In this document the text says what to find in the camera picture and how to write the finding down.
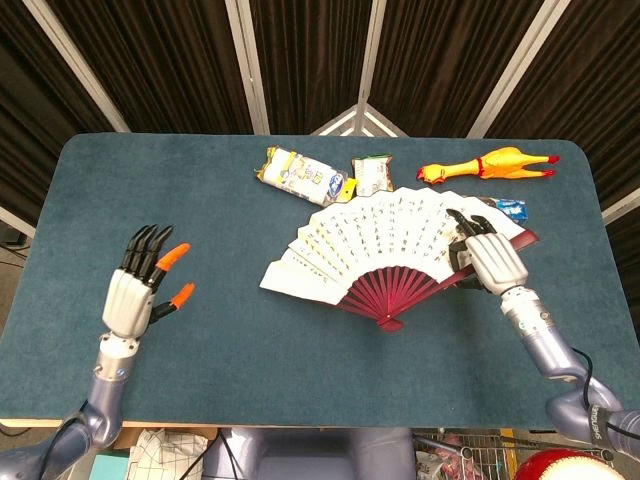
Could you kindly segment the paper folding fan red ribs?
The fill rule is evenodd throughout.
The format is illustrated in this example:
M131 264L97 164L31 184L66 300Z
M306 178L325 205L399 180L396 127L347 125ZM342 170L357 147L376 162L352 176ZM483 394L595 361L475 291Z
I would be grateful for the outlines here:
M538 240L477 197L429 188L380 191L314 213L260 286L368 317L393 332L414 305L452 285L478 284L465 241L489 232L517 250Z

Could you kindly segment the purple robot torso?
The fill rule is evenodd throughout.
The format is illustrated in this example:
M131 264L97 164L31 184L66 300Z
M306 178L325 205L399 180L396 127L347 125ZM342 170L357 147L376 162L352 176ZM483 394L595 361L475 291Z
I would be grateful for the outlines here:
M416 480L407 428L221 430L202 480Z

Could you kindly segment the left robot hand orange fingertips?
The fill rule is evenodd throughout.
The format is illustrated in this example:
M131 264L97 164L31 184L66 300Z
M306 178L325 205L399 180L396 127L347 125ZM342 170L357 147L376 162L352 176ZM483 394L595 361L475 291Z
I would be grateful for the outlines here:
M162 252L174 227L141 227L129 240L114 271L104 304L102 320L110 333L122 339L139 339L148 327L181 309L196 290L185 284L170 300L157 304L156 293L174 264L191 248L181 243Z

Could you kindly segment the white metal frame post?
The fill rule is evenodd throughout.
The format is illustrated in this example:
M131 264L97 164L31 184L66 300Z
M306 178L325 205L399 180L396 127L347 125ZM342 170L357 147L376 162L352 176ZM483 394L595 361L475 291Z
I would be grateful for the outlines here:
M640 207L640 187L603 210L603 222L609 225L638 207Z
M225 0L245 99L256 135L269 135L269 119L249 0Z
M483 138L504 108L571 0L544 0L466 137Z
M360 77L357 110L364 111L368 103L375 72L387 0L372 0L363 65Z
M47 1L22 0L22 3L111 127L119 133L130 133L131 129L121 111L112 101L93 69L87 63L84 55L80 52Z
M0 221L6 223L10 227L18 230L26 235L28 238L33 239L35 236L36 228L30 225L23 219L11 213L9 210L0 206Z

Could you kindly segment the white checkered cloth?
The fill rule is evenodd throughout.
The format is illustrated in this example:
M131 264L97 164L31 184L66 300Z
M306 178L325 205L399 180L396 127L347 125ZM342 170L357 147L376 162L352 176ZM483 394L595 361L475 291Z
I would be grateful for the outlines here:
M126 480L202 480L208 439L152 433L130 448Z

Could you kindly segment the yellow rubber chicken toy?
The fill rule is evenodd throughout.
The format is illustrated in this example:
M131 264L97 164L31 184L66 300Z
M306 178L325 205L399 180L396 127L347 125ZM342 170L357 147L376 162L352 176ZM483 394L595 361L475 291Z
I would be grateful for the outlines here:
M472 160L450 164L429 164L422 166L416 173L416 179L434 185L444 183L450 178L475 176L487 179L526 179L553 176L556 171L529 170L527 166L538 164L554 165L560 160L558 155L529 155L516 147L502 147L490 151Z

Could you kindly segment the teal box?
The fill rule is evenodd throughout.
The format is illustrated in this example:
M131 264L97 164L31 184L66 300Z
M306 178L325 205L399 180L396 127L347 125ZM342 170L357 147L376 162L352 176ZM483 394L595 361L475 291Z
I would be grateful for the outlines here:
M97 454L89 480L126 480L128 464L128 454Z

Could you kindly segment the green white snack packet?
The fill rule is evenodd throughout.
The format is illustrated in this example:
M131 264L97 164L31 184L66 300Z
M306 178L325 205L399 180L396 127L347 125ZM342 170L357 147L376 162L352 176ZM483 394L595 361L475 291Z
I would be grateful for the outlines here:
M391 155L353 158L351 163L356 179L356 195L369 197L378 191L392 192Z

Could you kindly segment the blue biscuit box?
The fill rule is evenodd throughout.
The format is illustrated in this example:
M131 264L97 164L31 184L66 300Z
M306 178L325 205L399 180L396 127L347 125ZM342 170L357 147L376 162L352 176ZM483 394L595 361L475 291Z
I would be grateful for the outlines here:
M528 218L528 208L524 201L489 198L486 203L497 208L517 224L524 224Z

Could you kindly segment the dark brown curtain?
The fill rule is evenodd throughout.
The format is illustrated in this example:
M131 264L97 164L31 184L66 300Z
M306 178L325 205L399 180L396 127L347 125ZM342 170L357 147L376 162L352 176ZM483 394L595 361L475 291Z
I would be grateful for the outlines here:
M225 0L41 0L135 133L249 134ZM472 128L545 0L386 0L370 104L412 137ZM269 129L355 105L374 0L248 0ZM68 140L113 125L30 13L0 0L0 208L36 223ZM569 0L491 122L561 138L602 207L640 188L640 0Z

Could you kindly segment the white yellow snack packet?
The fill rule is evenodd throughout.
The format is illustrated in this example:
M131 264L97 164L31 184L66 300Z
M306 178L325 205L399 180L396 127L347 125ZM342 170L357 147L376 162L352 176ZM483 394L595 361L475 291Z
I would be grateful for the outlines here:
M357 185L346 172L279 146L267 148L266 161L255 176L262 183L322 207L349 202Z

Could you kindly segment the white triangular frame base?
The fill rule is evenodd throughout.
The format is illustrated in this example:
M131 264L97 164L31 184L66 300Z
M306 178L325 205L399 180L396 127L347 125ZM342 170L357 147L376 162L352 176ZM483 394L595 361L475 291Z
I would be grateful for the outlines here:
M353 105L312 132L315 136L407 137L389 118L369 104Z

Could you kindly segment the red white ball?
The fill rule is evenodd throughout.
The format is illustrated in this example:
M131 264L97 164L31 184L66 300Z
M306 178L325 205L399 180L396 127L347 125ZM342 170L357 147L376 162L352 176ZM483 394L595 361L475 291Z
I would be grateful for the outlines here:
M625 480L595 456L570 449L535 453L522 463L513 480Z

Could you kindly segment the brown cardboard box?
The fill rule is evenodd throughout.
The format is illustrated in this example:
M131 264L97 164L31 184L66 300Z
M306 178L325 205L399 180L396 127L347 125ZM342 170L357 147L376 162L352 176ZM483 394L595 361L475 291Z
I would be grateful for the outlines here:
M147 437L152 433L163 434L193 434L196 436L204 437L208 440L213 440L218 434L219 428L211 425L180 425L180 424L166 424L166 425L152 425L152 424L135 424L125 425L120 431L119 436L115 442L110 446L111 450L126 450L134 447L139 443L141 436Z

